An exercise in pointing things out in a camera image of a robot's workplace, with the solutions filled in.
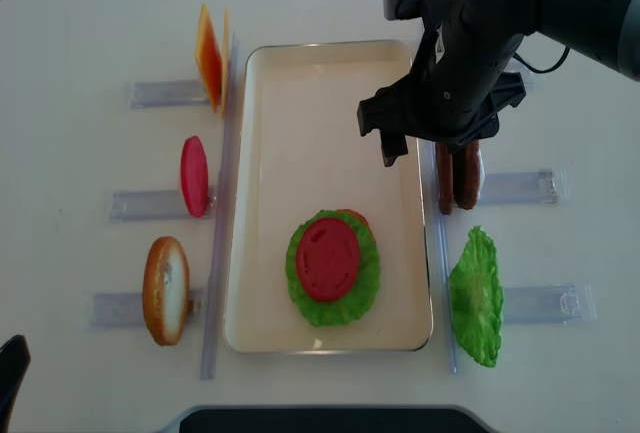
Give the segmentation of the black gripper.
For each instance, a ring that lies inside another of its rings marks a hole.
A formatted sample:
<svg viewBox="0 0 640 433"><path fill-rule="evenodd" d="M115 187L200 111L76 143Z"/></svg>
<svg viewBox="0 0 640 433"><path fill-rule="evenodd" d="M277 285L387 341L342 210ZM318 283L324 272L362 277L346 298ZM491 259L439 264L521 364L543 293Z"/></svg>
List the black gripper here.
<svg viewBox="0 0 640 433"><path fill-rule="evenodd" d="M498 113L526 96L522 76L504 71L523 38L485 17L465 20L455 3L422 40L409 73L359 103L360 135L380 132L385 167L408 154L405 136L454 150L495 136Z"/></svg>

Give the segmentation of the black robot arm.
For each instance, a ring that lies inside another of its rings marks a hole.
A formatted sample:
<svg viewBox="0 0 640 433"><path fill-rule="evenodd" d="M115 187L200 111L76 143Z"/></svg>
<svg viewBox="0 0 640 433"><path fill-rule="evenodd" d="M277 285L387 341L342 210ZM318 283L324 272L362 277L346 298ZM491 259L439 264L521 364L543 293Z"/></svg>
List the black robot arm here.
<svg viewBox="0 0 640 433"><path fill-rule="evenodd" d="M379 132L386 166L412 137L451 151L493 137L499 112L525 97L506 67L531 34L639 76L639 0L384 0L384 15L424 26L410 71L358 106L360 132Z"/></svg>

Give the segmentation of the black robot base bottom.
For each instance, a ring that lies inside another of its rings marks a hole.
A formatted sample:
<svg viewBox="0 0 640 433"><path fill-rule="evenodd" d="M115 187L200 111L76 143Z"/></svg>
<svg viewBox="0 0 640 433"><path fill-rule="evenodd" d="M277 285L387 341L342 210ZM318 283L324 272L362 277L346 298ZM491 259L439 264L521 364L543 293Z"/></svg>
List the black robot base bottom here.
<svg viewBox="0 0 640 433"><path fill-rule="evenodd" d="M181 432L487 432L466 413L444 408L219 408L196 411Z"/></svg>

